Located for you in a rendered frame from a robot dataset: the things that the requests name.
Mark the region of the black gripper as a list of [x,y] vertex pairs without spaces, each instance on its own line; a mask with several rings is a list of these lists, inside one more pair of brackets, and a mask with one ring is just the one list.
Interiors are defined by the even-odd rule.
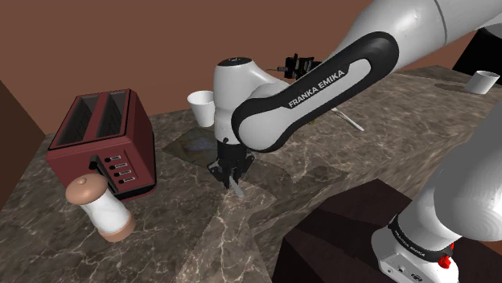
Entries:
[[232,170],[235,173],[235,182],[247,173],[253,164],[255,156],[252,151],[242,144],[229,144],[227,138],[217,142],[217,160],[207,165],[209,172],[226,189],[230,188]]

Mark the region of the silver knife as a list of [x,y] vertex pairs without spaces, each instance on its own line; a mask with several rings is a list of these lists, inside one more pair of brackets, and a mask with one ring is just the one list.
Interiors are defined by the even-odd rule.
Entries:
[[229,178],[229,182],[230,182],[230,185],[231,187],[233,188],[233,190],[235,191],[236,195],[239,197],[239,198],[243,198],[244,197],[244,192],[243,190],[240,188],[240,186],[236,183],[236,181],[234,180],[233,177],[230,177]]

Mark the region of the white cup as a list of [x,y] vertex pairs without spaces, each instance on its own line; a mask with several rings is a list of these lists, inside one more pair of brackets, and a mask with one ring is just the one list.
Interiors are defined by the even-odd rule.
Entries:
[[479,70],[474,73],[464,88],[470,93],[484,95],[492,88],[499,78],[500,75],[494,72]]
[[213,91],[201,90],[193,92],[187,97],[187,101],[200,127],[210,127],[214,124],[216,106]]

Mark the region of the red two-slot toaster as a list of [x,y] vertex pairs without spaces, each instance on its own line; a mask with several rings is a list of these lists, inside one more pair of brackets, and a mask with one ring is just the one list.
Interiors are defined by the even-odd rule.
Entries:
[[154,132],[132,89],[75,98],[46,160],[64,186],[97,173],[122,202],[153,192],[157,185]]

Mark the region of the dark robot stand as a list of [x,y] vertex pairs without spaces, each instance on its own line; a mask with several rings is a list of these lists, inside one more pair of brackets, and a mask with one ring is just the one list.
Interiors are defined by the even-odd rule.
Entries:
[[502,184],[430,179],[409,199],[379,179],[286,234],[273,283],[502,283]]

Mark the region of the silver spoon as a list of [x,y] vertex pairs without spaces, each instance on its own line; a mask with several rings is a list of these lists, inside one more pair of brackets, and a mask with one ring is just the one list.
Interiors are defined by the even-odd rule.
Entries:
[[362,128],[359,124],[354,122],[351,118],[349,118],[347,115],[339,111],[337,108],[331,109],[332,112],[334,112],[336,115],[339,117],[343,118],[347,123],[349,123],[351,126],[353,126],[355,129],[358,129],[361,132],[364,132],[364,128]]

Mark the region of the white and tan pepper mill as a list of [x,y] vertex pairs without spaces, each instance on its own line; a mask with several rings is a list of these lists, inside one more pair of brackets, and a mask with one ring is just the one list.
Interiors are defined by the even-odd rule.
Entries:
[[108,188],[108,180],[100,174],[84,174],[69,183],[67,201],[80,206],[99,234],[108,242],[128,237],[135,228],[135,218]]

